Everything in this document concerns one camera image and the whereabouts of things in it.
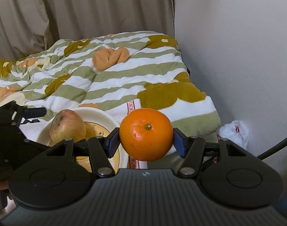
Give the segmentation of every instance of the white plastic bag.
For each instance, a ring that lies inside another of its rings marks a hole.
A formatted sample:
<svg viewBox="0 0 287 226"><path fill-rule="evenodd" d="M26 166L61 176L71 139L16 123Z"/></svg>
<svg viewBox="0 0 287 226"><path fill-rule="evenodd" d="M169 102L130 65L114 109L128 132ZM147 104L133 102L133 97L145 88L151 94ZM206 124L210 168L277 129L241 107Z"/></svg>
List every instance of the white plastic bag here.
<svg viewBox="0 0 287 226"><path fill-rule="evenodd" d="M247 148L248 144L248 128L243 122L235 120L232 123L225 124L219 130L218 135L221 138L227 138L243 149Z"/></svg>

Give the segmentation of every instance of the white plate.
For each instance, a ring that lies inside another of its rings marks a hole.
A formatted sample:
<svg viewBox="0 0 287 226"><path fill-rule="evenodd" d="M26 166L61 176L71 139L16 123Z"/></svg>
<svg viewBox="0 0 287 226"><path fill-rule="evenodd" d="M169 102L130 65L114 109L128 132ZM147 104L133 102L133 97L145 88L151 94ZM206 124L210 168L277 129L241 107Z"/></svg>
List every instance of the white plate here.
<svg viewBox="0 0 287 226"><path fill-rule="evenodd" d="M85 122L87 138L94 136L106 137L114 128L119 127L119 123L112 116L102 110L91 107L79 107L73 109L73 111L78 113ZM51 121L41 131L36 142L47 146L53 145L49 134L52 121L53 119L51 119ZM109 161L117 173L119 168L127 168L128 158L128 154L120 145L114 157L109 159ZM88 157L77 157L77 163L85 167L88 171L91 171Z"/></svg>

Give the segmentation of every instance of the circular pad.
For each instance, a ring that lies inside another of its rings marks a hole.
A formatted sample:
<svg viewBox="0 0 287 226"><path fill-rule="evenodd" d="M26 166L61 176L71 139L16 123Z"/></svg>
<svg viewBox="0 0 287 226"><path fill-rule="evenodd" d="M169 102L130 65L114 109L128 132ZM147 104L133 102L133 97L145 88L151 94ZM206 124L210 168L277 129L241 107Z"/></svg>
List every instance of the circular pad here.
<svg viewBox="0 0 287 226"><path fill-rule="evenodd" d="M249 169L235 169L227 174L227 181L242 189L251 189L262 182L262 177Z"/></svg>
<svg viewBox="0 0 287 226"><path fill-rule="evenodd" d="M41 188L52 188L59 185L65 180L65 174L54 168L45 168L35 171L31 177L30 181L37 187Z"/></svg>

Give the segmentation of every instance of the green stripe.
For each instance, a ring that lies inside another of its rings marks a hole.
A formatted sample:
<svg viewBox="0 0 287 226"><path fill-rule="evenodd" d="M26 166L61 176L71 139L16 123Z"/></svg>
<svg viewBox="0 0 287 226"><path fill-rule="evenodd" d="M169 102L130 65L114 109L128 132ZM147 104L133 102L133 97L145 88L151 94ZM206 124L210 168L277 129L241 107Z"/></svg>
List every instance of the green stripe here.
<svg viewBox="0 0 287 226"><path fill-rule="evenodd" d="M74 43L73 40L65 39L65 42L60 43L58 45L51 46L51 50L50 51L46 50L46 51L42 51L42 52L39 52L39 53L34 53L34 54L29 55L26 59L40 57L40 56L42 56L44 54L48 54L48 53L54 53L58 48L64 47L64 46L69 46L72 43Z"/></svg>
<svg viewBox="0 0 287 226"><path fill-rule="evenodd" d="M58 67L61 67L65 62L69 62L69 61L81 61L84 62L86 59L88 58L92 58L93 57L93 54L92 52L86 54L86 55L83 55L83 56L80 56L78 58L69 58L68 57L65 57L63 58L63 60L61 62L57 62L57 64L55 66L53 66L53 69L56 69Z"/></svg>
<svg viewBox="0 0 287 226"><path fill-rule="evenodd" d="M27 67L17 67L17 66L13 65L11 70L16 72L16 73L23 73L23 74L25 74L27 72Z"/></svg>
<svg viewBox="0 0 287 226"><path fill-rule="evenodd" d="M138 35L138 34L147 34L146 36L142 37L142 38L145 38L145 37L148 37L150 36L151 34L160 34L160 33L157 33L157 32L153 32L153 31L142 31L142 32L129 32L129 33L125 33L125 34L118 34L118 35L113 35L113 36L105 36L103 38L93 38L96 39L96 40L100 40L100 41L105 41L105 40L108 40L108 39L121 39L121 38L124 38L124 37L129 37L129 36L135 36L135 35Z"/></svg>
<svg viewBox="0 0 287 226"><path fill-rule="evenodd" d="M4 77L0 77L0 80L3 80L3 81L8 81L8 82L17 82L17 81L21 81L21 80L25 80L25 81L28 81L29 79L26 79L25 77L23 78L20 78L20 77L15 77L13 76L11 73L8 74L8 76L6 78Z"/></svg>
<svg viewBox="0 0 287 226"><path fill-rule="evenodd" d="M52 55L50 57L50 64L55 64L57 63L61 58L63 58L63 55L58 56L58 55Z"/></svg>
<svg viewBox="0 0 287 226"><path fill-rule="evenodd" d="M21 87L19 84L17 84L17 83L14 83L14 84L11 84L11 85L9 85L8 86L9 88L16 88L17 90L22 90L23 89L23 87Z"/></svg>
<svg viewBox="0 0 287 226"><path fill-rule="evenodd" d="M44 85L49 85L53 80L53 78L43 78L38 82L32 82L32 84L25 87L24 90L41 89Z"/></svg>
<svg viewBox="0 0 287 226"><path fill-rule="evenodd" d="M127 69L122 71L103 71L98 74L95 78L95 82L104 82L109 79L119 79L122 77L135 77L135 76L145 76L151 75L165 75L169 71L175 69L186 69L184 63L182 62L167 62L161 64L149 64L138 66L135 69Z"/></svg>
<svg viewBox="0 0 287 226"><path fill-rule="evenodd" d="M127 95L127 96L123 96L120 100L107 100L102 103L97 103L97 105L100 110L107 111L117 106L120 106L128 101L134 100L136 98L137 98L136 95Z"/></svg>
<svg viewBox="0 0 287 226"><path fill-rule="evenodd" d="M24 97L30 101L41 100L46 98L46 94L38 93L35 91L22 91Z"/></svg>
<svg viewBox="0 0 287 226"><path fill-rule="evenodd" d="M121 87L111 87L109 89L103 88L103 89L98 89L98 90L94 90L94 91L89 91L86 93L84 99L90 100L90 99L101 98L107 93L112 93L112 92L115 92L115 91L117 91L119 89L123 89L123 88L130 89L131 87L134 87L134 86L144 86L146 83L147 82L127 83Z"/></svg>
<svg viewBox="0 0 287 226"><path fill-rule="evenodd" d="M46 115L41 117L40 119L45 120L45 121L50 121L52 118L56 116L56 112L53 112L51 109L46 108Z"/></svg>
<svg viewBox="0 0 287 226"><path fill-rule="evenodd" d="M90 66L80 66L71 75L79 76L93 82L95 77L97 76L97 73L94 72Z"/></svg>
<svg viewBox="0 0 287 226"><path fill-rule="evenodd" d="M172 122L173 127L177 127L185 136L204 136L214 133L221 125L217 111L209 114L192 116Z"/></svg>
<svg viewBox="0 0 287 226"><path fill-rule="evenodd" d="M134 43L128 43L127 41L119 41L114 44L114 48L116 47L127 47L127 48L132 48L136 50L142 50L146 47L147 43L143 41L138 41Z"/></svg>
<svg viewBox="0 0 287 226"><path fill-rule="evenodd" d="M133 39L131 39L131 40L126 40L126 41L122 41L122 42L127 42L127 43L134 43L134 42L136 42L136 41L140 41L140 40L142 40L143 38L145 38L145 37L136 37L136 38L133 38Z"/></svg>
<svg viewBox="0 0 287 226"><path fill-rule="evenodd" d="M53 93L53 96L66 98L78 103L81 103L84 100L86 92L83 89L71 86L71 85L61 85Z"/></svg>
<svg viewBox="0 0 287 226"><path fill-rule="evenodd" d="M30 79L34 74L40 73L40 72L42 72L42 71L39 70L38 68L32 68L31 70L28 71L28 74L25 75L24 78L28 78L28 76L29 76L29 79Z"/></svg>
<svg viewBox="0 0 287 226"><path fill-rule="evenodd" d="M82 60L81 62L76 62L76 63L72 63L72 64L68 64L66 66L64 66L63 69L61 69L60 71L56 72L54 75L52 75L52 77L54 78L58 78L62 75L68 74L68 72L70 70L73 70L75 68L78 68L85 60Z"/></svg>
<svg viewBox="0 0 287 226"><path fill-rule="evenodd" d="M176 51L175 49L168 49L162 52L155 52L155 53L144 53L144 52L138 52L130 57L130 59L138 59L138 58L149 58L154 59L159 56L168 55L169 53L173 53L175 56L180 56L181 53L179 51Z"/></svg>

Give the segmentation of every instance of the curtain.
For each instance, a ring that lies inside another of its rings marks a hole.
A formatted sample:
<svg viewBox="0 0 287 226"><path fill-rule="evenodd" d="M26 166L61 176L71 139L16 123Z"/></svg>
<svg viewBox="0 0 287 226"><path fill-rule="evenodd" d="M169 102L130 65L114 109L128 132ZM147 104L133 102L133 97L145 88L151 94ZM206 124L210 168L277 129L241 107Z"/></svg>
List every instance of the curtain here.
<svg viewBox="0 0 287 226"><path fill-rule="evenodd" d="M174 37L173 0L0 0L0 59L17 60L61 38L149 30Z"/></svg>

